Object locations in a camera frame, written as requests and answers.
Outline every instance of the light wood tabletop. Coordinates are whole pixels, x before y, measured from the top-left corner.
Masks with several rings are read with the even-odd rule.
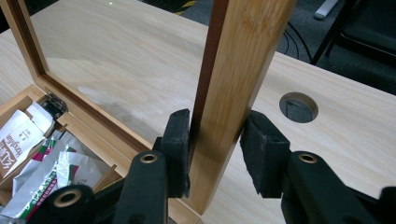
[[[137,1],[63,0],[32,17],[49,70],[151,144],[168,116],[192,110],[207,27]],[[0,104],[33,83],[10,31],[0,35]],[[310,96],[318,116],[287,119],[279,100]],[[276,53],[253,109],[373,197],[396,185],[396,97]],[[256,194],[236,146],[204,223],[284,223],[280,200]]]

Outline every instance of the office chair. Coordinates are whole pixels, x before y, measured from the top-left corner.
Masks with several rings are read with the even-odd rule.
[[[353,50],[382,63],[396,66],[396,1],[346,0],[315,54],[329,56],[333,45]]]

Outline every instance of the hazard tape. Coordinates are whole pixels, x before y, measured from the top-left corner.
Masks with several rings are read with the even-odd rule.
[[[181,7],[178,11],[175,12],[178,16],[180,16],[184,11],[187,10],[187,8],[191,7],[192,5],[195,4],[196,1],[189,1],[186,4],[184,4],[183,7]]]

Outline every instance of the metal hinge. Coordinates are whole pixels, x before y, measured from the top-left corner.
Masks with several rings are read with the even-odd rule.
[[[49,92],[46,98],[47,100],[43,101],[41,106],[47,110],[54,119],[58,119],[62,114],[68,111],[67,104],[52,92]]]

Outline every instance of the dark gray floor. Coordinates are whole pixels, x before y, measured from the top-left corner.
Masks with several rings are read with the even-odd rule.
[[[298,1],[290,19],[290,23],[300,32],[312,55],[317,51],[323,37],[327,34],[342,4],[344,4],[344,1],[340,1],[324,21],[317,21],[313,18],[313,15],[323,1]],[[197,0],[195,5],[187,9],[181,16],[208,25],[212,6],[213,0]],[[287,55],[309,63],[302,42],[289,26],[287,32],[296,41],[299,55],[297,55],[297,48],[290,37],[288,37],[288,49],[288,41],[285,36],[282,37],[277,51],[285,53],[288,49]],[[330,57],[323,55],[317,66],[396,95],[396,68],[368,59],[347,49],[335,46]]]

